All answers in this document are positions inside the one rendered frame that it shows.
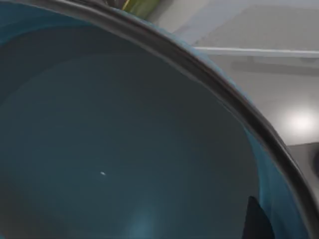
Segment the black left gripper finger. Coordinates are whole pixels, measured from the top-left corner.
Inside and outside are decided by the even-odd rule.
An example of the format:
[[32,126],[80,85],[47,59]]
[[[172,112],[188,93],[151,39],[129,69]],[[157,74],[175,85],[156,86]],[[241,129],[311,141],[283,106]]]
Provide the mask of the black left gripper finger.
[[258,200],[250,196],[245,216],[242,239],[275,239],[272,225]]

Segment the blue bowl with dark rim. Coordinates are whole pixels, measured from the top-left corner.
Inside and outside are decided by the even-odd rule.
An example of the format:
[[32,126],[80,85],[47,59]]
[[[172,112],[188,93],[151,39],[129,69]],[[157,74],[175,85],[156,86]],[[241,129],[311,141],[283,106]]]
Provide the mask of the blue bowl with dark rim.
[[0,239],[319,239],[274,128],[216,65],[92,0],[0,0]]

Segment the green bottle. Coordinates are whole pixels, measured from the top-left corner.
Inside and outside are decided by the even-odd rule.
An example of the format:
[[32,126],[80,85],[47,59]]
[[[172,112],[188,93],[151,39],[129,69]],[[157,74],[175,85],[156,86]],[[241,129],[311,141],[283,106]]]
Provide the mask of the green bottle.
[[146,19],[161,0],[102,0],[108,6],[120,9],[141,19]]

